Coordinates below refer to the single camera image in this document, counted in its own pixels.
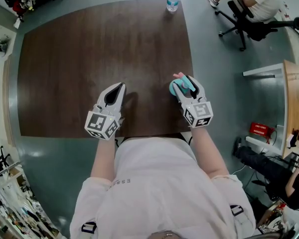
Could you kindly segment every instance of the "white shoe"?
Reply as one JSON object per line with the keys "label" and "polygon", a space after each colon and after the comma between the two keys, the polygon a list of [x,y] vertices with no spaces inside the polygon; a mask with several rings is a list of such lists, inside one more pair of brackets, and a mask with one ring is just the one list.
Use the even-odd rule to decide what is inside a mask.
{"label": "white shoe", "polygon": [[219,3],[215,2],[215,0],[208,0],[208,1],[213,8],[217,8]]}

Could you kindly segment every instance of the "concrete floor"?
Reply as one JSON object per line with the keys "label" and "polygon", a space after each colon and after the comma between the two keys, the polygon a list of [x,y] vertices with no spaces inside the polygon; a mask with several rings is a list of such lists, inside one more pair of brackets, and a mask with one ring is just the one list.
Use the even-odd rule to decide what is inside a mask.
{"label": "concrete floor", "polygon": [[[56,0],[42,6],[24,19],[25,23],[20,26],[11,56],[9,106],[15,143],[33,191],[51,220],[67,237],[76,198],[82,182],[89,176],[98,141],[88,138],[20,136],[16,90],[22,40],[25,33],[54,18],[114,1],[119,0]],[[220,9],[231,14],[227,1],[222,1]],[[261,42],[247,39],[247,50],[240,52],[240,38],[235,33],[222,39],[218,37],[219,31],[232,25],[224,17],[215,16],[206,0],[182,0],[182,4],[194,77],[204,86],[214,111],[208,130],[229,171],[233,172],[242,167],[242,164],[231,156],[235,137],[245,136],[252,121],[275,126],[283,123],[281,118],[284,116],[281,83],[275,79],[246,79],[242,77],[242,72],[281,63],[283,59],[294,61],[289,40],[284,29],[280,29]],[[246,184],[250,174],[251,170],[245,168],[238,176]],[[253,188],[249,193],[257,194]]]}

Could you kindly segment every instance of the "dark brown tabletop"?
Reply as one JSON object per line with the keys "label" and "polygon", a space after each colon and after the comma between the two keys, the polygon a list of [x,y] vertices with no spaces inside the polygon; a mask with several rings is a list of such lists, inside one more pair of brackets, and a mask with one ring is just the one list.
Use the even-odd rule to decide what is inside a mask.
{"label": "dark brown tabletop", "polygon": [[126,118],[117,136],[189,131],[169,93],[173,74],[192,75],[181,2],[129,0],[79,10],[24,37],[18,71],[21,135],[89,137],[88,111],[108,86],[124,82]]}

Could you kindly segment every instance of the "office chair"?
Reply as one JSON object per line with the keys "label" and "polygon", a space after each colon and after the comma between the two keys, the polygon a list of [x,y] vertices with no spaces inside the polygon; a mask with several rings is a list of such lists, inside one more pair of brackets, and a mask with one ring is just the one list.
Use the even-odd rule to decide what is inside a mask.
{"label": "office chair", "polygon": [[215,14],[221,14],[225,18],[227,18],[230,22],[232,22],[235,26],[228,29],[225,32],[219,32],[218,36],[223,37],[225,34],[228,34],[229,32],[232,32],[236,30],[237,34],[240,34],[241,41],[243,43],[243,47],[239,48],[240,51],[244,51],[246,49],[246,41],[244,32],[247,33],[248,37],[255,40],[255,41],[261,41],[262,39],[266,38],[267,34],[271,32],[277,32],[279,27],[289,26],[294,29],[299,30],[299,17],[296,17],[294,20],[290,21],[271,21],[269,23],[263,23],[263,22],[250,22],[246,16],[253,18],[254,15],[252,12],[248,9],[247,6],[245,6],[244,2],[242,0],[238,0],[239,5],[242,7],[242,11],[240,11],[237,6],[235,5],[234,1],[229,1],[228,6],[234,13],[234,16],[236,19],[233,19],[232,17],[228,16],[227,14],[223,13],[220,10],[216,10]]}

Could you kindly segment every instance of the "white shirt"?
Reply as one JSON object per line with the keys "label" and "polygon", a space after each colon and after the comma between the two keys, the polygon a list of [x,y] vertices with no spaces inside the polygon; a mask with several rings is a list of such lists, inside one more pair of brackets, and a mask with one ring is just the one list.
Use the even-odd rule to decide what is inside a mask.
{"label": "white shirt", "polygon": [[281,6],[281,0],[255,0],[257,4],[249,10],[254,15],[253,18],[246,17],[251,22],[263,22],[273,18]]}
{"label": "white shirt", "polygon": [[240,205],[248,229],[255,218],[235,175],[210,179],[180,139],[143,138],[124,142],[115,157],[113,182],[88,178],[79,194],[71,238],[95,220],[101,239],[146,239],[174,231],[187,239],[238,238],[230,205]]}

